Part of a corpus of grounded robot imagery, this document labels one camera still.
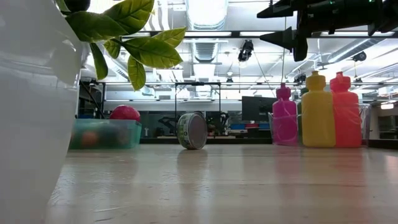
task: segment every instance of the green leaf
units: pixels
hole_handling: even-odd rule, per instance
[[[66,17],[70,27],[81,41],[97,42],[127,34],[109,16],[93,12],[75,12]]]
[[[144,66],[137,62],[132,56],[127,61],[127,72],[134,91],[140,90],[145,85],[147,79]]]
[[[97,79],[102,80],[108,76],[108,66],[106,64],[104,55],[98,48],[97,44],[90,43],[91,52],[93,53],[95,72]]]
[[[135,34],[147,23],[154,2],[154,0],[124,0],[103,14],[118,22],[128,34]]]
[[[60,8],[60,11],[70,12],[70,10],[68,9],[68,6],[65,4],[65,1],[55,0],[55,3],[57,3],[57,6],[58,6],[58,8]]]
[[[186,27],[183,27],[183,28],[176,28],[172,30],[163,31],[154,36],[154,38],[162,40],[170,44],[172,47],[176,48],[178,45],[180,45],[182,39],[185,37],[186,29],[187,29]]]
[[[119,53],[120,53],[120,48],[121,48],[120,44],[118,44],[112,40],[107,40],[104,43],[104,47],[112,58],[117,59],[117,57],[119,56]]]
[[[171,45],[152,37],[133,38],[122,42],[122,46],[138,62],[152,68],[171,68],[182,62]]]

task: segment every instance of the green storage bin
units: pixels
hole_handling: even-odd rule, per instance
[[[132,149],[142,125],[133,120],[76,119],[69,149]]]

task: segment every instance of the red bottle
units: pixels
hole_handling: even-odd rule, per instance
[[[338,72],[330,80],[335,117],[336,147],[360,147],[362,143],[361,116],[358,95],[349,92],[351,79]]]

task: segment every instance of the plastic bin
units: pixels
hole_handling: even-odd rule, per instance
[[[359,115],[361,117],[361,135],[362,135],[362,145],[368,145],[368,140],[369,140],[369,132],[370,132],[370,113],[371,113],[371,105],[369,104],[364,104],[364,103],[360,103],[358,104],[358,109],[359,109]],[[278,134],[278,132],[283,131],[283,128],[279,128],[279,127],[274,127],[273,123],[275,118],[273,117],[272,113],[268,114],[269,117],[269,124],[270,124],[270,128],[271,128],[271,136],[272,136],[272,140],[274,140],[275,136]],[[285,144],[287,146],[304,146],[303,144],[303,137],[302,137],[302,130],[300,128],[302,128],[301,125],[301,114],[298,114],[297,116],[285,116],[285,117],[280,117],[278,119],[297,119],[297,123],[298,123],[298,136],[297,136],[297,142],[293,142],[293,143],[288,143]],[[319,146],[314,146],[314,147],[323,147],[323,144],[321,143]]]
[[[141,128],[134,120],[76,119],[69,149],[131,149],[139,144]]]

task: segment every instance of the ceiling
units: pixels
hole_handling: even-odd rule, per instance
[[[295,17],[275,18],[275,19],[257,19],[256,14],[265,9],[269,1],[261,0],[201,0],[204,5],[202,8],[207,9],[200,11],[201,15],[208,19],[216,12],[212,11],[209,4],[216,4],[215,2],[226,3],[226,18],[222,30],[284,30],[286,27],[292,26],[295,28]],[[91,0],[91,7],[89,11],[102,12],[118,3],[112,0]],[[154,15],[151,16],[149,22],[142,30],[164,30],[176,27],[191,27],[187,19],[187,6],[184,0],[157,0]],[[365,31],[366,27],[354,27],[346,30]],[[205,70],[205,76],[209,82],[225,82],[228,77],[232,77],[234,82],[293,82],[294,77],[305,73],[310,75],[311,71],[322,68],[317,63],[325,63],[328,56],[342,49],[348,44],[355,43],[355,41],[362,41],[351,38],[311,38],[308,39],[308,55],[303,62],[294,62],[293,55],[288,50],[276,45],[263,42],[258,38],[251,39],[254,45],[254,53],[247,61],[246,65],[240,65],[238,62],[239,50],[247,38],[219,38],[217,40],[218,48],[216,56],[212,63],[216,65],[197,65],[194,51],[192,47],[193,39],[186,38],[181,43],[177,50],[183,58],[180,70],[171,71],[155,71],[146,68],[147,82],[173,82],[173,81],[194,81],[198,78],[203,78],[199,75],[200,70]],[[397,39],[378,39],[376,45],[363,51],[367,55],[367,59],[363,62],[354,64],[352,60],[343,58],[337,63],[332,63],[325,66],[326,70],[322,70],[321,74],[326,76],[327,80],[334,78],[335,73],[344,71],[353,79],[355,76],[363,78],[363,82],[382,82],[384,80],[393,80],[395,76],[398,77],[398,40]],[[120,56],[119,61],[120,70],[126,69],[127,57]],[[125,82],[126,80],[117,75],[115,69],[110,66],[112,72],[109,74],[108,81]],[[173,73],[175,79],[165,78],[168,74]],[[363,93],[372,92],[371,89],[377,89],[378,86],[361,87]]]

